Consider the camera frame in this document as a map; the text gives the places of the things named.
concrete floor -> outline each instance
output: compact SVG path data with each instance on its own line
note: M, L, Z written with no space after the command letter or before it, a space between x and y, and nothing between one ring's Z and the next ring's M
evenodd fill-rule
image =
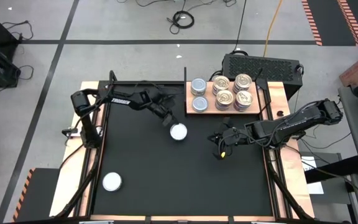
M119 80L181 80L183 67L188 68L188 79L209 78L220 69L224 54L234 44L65 44L68 40L235 40L244 0L233 7L222 1L191 11L195 25L181 30L178 35L169 33L166 17L181 9L181 3L159 2L139 7L133 0L119 4L115 0L0 0L0 22L30 21L33 40L56 40L50 44L33 42L18 47L14 63L35 68L31 80L21 80L19 86L0 93L0 205L23 148L24 139L47 77L50 83L45 103L35 121L34 135L17 182L11 183L13 195L7 199L7 213L3 220L11 220L27 171L33 167L57 168L63 157L64 136L60 131L71 124L73 108L70 95L79 89L82 81L107 80L114 70ZM199 4L188 0L186 8ZM278 0L248 0L240 34L242 40L264 40ZM72 23L67 23L72 6ZM27 26L12 31L30 36ZM313 36L301 1L284 1L275 21L271 40L311 40ZM239 45L250 55L262 56L264 46ZM319 47L317 45L269 45L267 57L299 60L305 66L303 87L297 108L323 98L337 99L341 85L338 76L358 60L358 47ZM296 97L290 100L295 107ZM308 139L314 146L326 146L347 133L346 119L339 125L317 129L317 139ZM307 150L300 144L301 150ZM351 138L320 152L340 152L342 158L356 155ZM314 205L316 216L327 221L348 220L346 207Z

wooden tray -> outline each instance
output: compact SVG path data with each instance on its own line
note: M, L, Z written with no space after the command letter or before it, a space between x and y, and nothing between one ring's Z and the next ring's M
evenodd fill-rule
M193 109L191 106L193 99L195 96L191 94L191 82L186 82L186 110L188 114L258 114L260 112L259 104L258 104L258 96L256 85L254 82L252 82L251 86L248 89L248 92L252 95L252 103L251 105L245 110L244 112L239 112L236 109L234 109L233 104L230 105L230 108L226 111L220 111L216 109L215 107L215 99L216 96L212 93L212 85L213 82L206 82L206 92L204 94L204 97L208 100L208 109L202 113L199 113ZM229 90L233 93L234 82L230 82L229 84Z

metal can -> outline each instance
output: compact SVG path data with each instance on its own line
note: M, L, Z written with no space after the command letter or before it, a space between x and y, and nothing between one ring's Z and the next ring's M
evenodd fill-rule
M245 111L252 103L252 95L247 91L240 91L234 100L234 109L237 111Z
M233 93L231 93L229 90L221 90L218 92L218 94L216 94L215 107L220 111L224 111L229 109L233 101Z
M227 77L223 75L217 76L212 85L212 93L216 96L219 91L229 89L229 83L230 81Z
M201 78L195 78L191 81L191 93L195 96L202 96L206 91L206 81Z
M239 91L248 90L252 84L252 79L249 75L240 74L236 76L236 80L233 85L233 92L238 93Z
M208 100L205 97L199 96L193 99L192 107L196 112L204 112L208 108Z

can lid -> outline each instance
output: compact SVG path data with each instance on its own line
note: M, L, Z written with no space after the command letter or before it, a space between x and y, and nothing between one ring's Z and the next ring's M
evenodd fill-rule
M248 88L252 83L252 79L247 74L240 74L236 76L236 83L241 88Z
M171 137L174 140L181 141L187 135L187 128L184 124L181 124L181 123L174 124L171 127L170 133L171 133Z
M193 99L193 109L197 112L203 112L208 108L208 100L205 97L199 96Z
M214 87L220 90L225 90L229 88L229 79L223 75L217 76L214 79Z
M206 81L201 78L195 78L191 81L191 88L196 91L204 91L206 89Z
M216 94L216 100L223 105L229 105L233 103L233 94L229 90L221 90Z
M252 95L248 91L239 91L236 95L238 103L247 106L252 103Z
M120 188L122 183L121 176L116 172L108 173L103 178L103 187L107 191L116 191Z

hazard tape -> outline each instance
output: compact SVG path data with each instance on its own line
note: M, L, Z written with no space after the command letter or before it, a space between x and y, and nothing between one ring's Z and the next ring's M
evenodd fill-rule
M349 4L346 0L336 0L339 4L339 7L341 8L342 14L345 17L345 20L347 22L347 25L349 26L349 29L352 32L354 41L356 42L356 45L358 45L358 23L356 18L353 15L353 12L351 8L349 7Z
M316 41L317 45L322 46L323 42L321 41L321 37L320 37L320 34L318 32L316 23L314 22L314 18L313 18L313 15L311 13L308 1L307 0L302 0L302 5L303 5L303 9L305 10L305 13L306 13L306 18L309 21L309 25L310 25L310 28L311 28L311 32L313 33L314 40Z

